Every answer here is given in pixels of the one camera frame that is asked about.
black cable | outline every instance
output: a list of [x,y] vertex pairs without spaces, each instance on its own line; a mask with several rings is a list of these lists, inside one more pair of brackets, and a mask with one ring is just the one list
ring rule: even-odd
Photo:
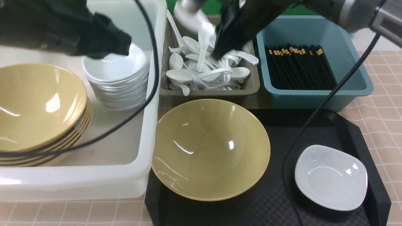
[[122,126],[124,126],[125,124],[127,124],[130,120],[132,120],[135,116],[137,116],[142,110],[145,109],[145,107],[148,106],[148,104],[152,101],[152,99],[154,98],[156,91],[158,89],[159,86],[159,61],[158,61],[158,50],[157,50],[157,46],[156,46],[156,38],[155,38],[155,33],[154,33],[154,29],[152,28],[152,23],[151,20],[148,17],[148,14],[146,13],[144,7],[142,6],[142,4],[139,2],[139,0],[134,0],[136,2],[136,4],[138,5],[139,10],[141,11],[142,15],[145,18],[145,21],[147,23],[148,26],[148,30],[149,30],[149,34],[151,35],[151,42],[152,42],[152,48],[153,48],[153,52],[154,52],[154,67],[155,67],[155,80],[154,80],[154,85],[152,87],[151,93],[149,95],[149,97],[145,100],[144,104],[141,105],[139,107],[139,109],[134,112],[130,117],[128,117],[127,119],[125,119],[124,121],[122,121],[121,123],[117,124],[115,127],[109,129],[108,131],[106,131],[105,133],[95,137],[92,140],[89,140],[87,142],[84,142],[82,144],[76,145],[74,147],[70,147],[70,148],[66,148],[66,149],[62,149],[56,152],[40,152],[40,153],[35,153],[35,152],[7,152],[7,151],[0,151],[0,157],[31,157],[31,156],[52,156],[52,155],[60,155],[66,152],[72,152],[75,150],[78,150],[80,148],[84,148],[86,146],[89,146],[91,144],[94,144],[102,139],[104,139],[105,137],[109,136],[110,134],[112,134],[113,132],[115,132],[116,130],[120,129]]
[[371,53],[373,50],[374,46],[377,44],[378,39],[381,37],[380,34],[376,34],[371,41],[370,45],[367,47],[366,51],[363,53],[363,55],[360,57],[360,59],[356,62],[356,64],[352,67],[352,69],[346,74],[346,76],[337,84],[337,86],[330,92],[330,94],[325,98],[325,101],[317,108],[315,111],[311,114],[311,116],[307,119],[307,121],[304,123],[304,125],[300,128],[299,133],[297,134],[296,138],[294,139],[292,145],[289,148],[289,151],[286,153],[285,159],[282,163],[282,181],[286,189],[286,194],[291,200],[291,204],[293,207],[293,210],[296,213],[297,220],[299,221],[299,225],[303,226],[302,218],[299,215],[299,212],[297,211],[296,204],[291,198],[291,194],[289,191],[289,188],[287,187],[286,183],[286,177],[285,177],[285,167],[286,167],[286,161],[292,152],[292,149],[296,145],[298,139],[301,137],[303,132],[313,123],[313,121],[318,117],[318,115],[322,112],[324,109],[325,105],[335,96],[335,94],[346,84],[347,81],[352,77],[352,75],[359,69],[359,67],[363,64],[363,62],[366,60],[368,55]]

blue plastic bin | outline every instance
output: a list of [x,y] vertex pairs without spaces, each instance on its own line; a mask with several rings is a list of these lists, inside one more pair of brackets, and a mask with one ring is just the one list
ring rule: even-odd
[[[272,96],[274,109],[315,109],[329,90],[279,90],[272,86],[264,46],[321,45],[339,82],[358,61],[359,55],[349,35],[322,16],[279,16],[257,35],[258,52],[264,86]],[[368,96],[373,83],[361,66],[327,104],[326,109],[341,111],[356,97]]]

white bowl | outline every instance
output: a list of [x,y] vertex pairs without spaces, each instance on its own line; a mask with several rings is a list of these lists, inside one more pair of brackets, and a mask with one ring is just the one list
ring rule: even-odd
[[295,180],[305,196],[332,210],[354,210],[366,197],[364,165],[351,155],[322,145],[303,151],[296,163]]
[[118,82],[128,79],[141,71],[148,59],[137,45],[130,45],[129,55],[109,54],[102,60],[84,57],[82,67],[85,74],[99,82]]

black serving tray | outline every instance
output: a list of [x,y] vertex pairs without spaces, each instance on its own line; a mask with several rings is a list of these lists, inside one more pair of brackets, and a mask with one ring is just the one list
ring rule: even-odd
[[[298,226],[291,200],[285,192],[281,167],[290,144],[311,115],[310,110],[250,110],[264,125],[271,142],[271,158],[261,180],[235,198],[202,202],[181,197],[165,187],[151,170],[145,204],[154,226]],[[368,191],[364,203],[338,222],[320,212],[310,211],[310,203],[290,196],[304,226],[385,226],[391,200],[381,181],[360,129],[331,111],[323,111],[298,140],[285,169],[289,190],[294,191],[294,167],[301,152],[320,144],[358,158],[367,169]]]

white plastic bin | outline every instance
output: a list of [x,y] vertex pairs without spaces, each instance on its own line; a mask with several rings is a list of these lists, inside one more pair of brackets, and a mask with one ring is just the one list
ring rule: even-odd
[[[166,26],[166,1],[141,0],[154,26],[159,68]],[[88,7],[108,15],[117,27],[150,57],[150,94],[154,83],[154,61],[148,28],[134,0],[90,0]],[[85,83],[93,103],[94,118],[83,141],[110,129],[132,111],[110,111],[95,98],[81,67],[82,57],[0,47],[0,66],[45,62],[77,74]],[[57,166],[0,168],[0,202],[140,197],[146,191],[154,150],[159,89],[152,102],[130,123],[114,134],[73,152]]]

